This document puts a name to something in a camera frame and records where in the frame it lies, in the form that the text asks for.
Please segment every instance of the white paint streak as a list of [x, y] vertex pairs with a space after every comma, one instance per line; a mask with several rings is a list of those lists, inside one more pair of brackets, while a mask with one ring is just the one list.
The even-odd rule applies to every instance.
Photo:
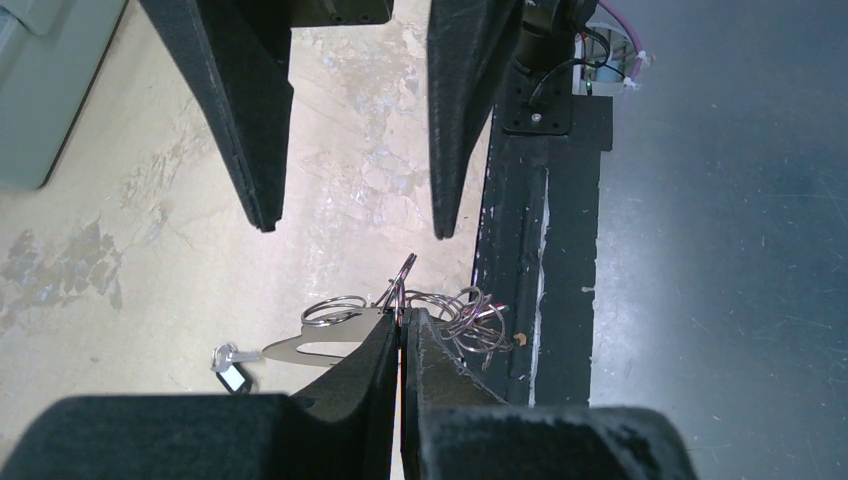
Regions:
[[548, 174], [545, 175], [545, 207], [542, 210], [542, 234], [539, 239], [539, 282], [536, 284], [536, 319], [533, 322], [533, 357], [530, 359], [530, 397], [527, 404], [536, 405], [536, 374], [539, 371], [539, 351], [542, 348], [542, 312], [540, 306], [545, 295], [545, 270], [542, 268], [542, 258], [545, 255], [545, 243], [548, 235], [551, 210], [548, 204]]

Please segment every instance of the silver key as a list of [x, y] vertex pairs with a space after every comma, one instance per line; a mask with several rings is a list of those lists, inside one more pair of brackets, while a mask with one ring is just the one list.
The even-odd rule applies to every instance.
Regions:
[[234, 363], [256, 362], [262, 360], [259, 352], [239, 352], [235, 345], [227, 343], [212, 351], [212, 371], [226, 372]]

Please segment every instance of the silver ring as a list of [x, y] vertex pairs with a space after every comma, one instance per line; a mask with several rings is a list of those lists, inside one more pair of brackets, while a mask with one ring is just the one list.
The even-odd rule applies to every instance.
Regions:
[[[346, 300], [355, 300], [358, 303], [350, 303]], [[351, 318], [350, 314], [354, 310], [365, 308], [367, 305], [368, 301], [359, 295], [342, 295], [340, 297], [329, 298], [304, 310], [300, 315], [300, 322], [303, 325], [308, 325], [310, 327], [326, 327], [329, 325], [335, 325]], [[323, 310], [336, 311], [325, 313], [324, 315], [320, 315], [315, 318], [309, 318]]]

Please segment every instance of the tangled metal wire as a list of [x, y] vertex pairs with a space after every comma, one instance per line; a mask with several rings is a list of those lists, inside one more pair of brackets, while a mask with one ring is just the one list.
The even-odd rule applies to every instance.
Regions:
[[[427, 308], [439, 328], [442, 340], [456, 346], [457, 354], [463, 363], [465, 362], [464, 352], [486, 355], [483, 370], [489, 368], [496, 352], [512, 350], [512, 343], [506, 336], [506, 323], [502, 313], [506, 307], [492, 303], [492, 296], [484, 294], [479, 288], [465, 288], [456, 296], [407, 290], [406, 277], [417, 258], [418, 256], [414, 253], [407, 257], [398, 274], [389, 282], [389, 287], [371, 304], [371, 307], [392, 309], [398, 324], [401, 323], [403, 309]], [[325, 327], [344, 322], [351, 318], [353, 311], [365, 306], [364, 298], [343, 295], [309, 307], [300, 318], [303, 325]], [[326, 310], [332, 311], [314, 316]]]

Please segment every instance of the black key fob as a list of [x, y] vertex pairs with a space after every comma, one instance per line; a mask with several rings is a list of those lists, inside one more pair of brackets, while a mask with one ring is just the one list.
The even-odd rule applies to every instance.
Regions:
[[215, 376], [233, 395], [247, 394], [253, 389], [253, 379], [238, 363], [230, 365], [223, 373], [215, 372]]

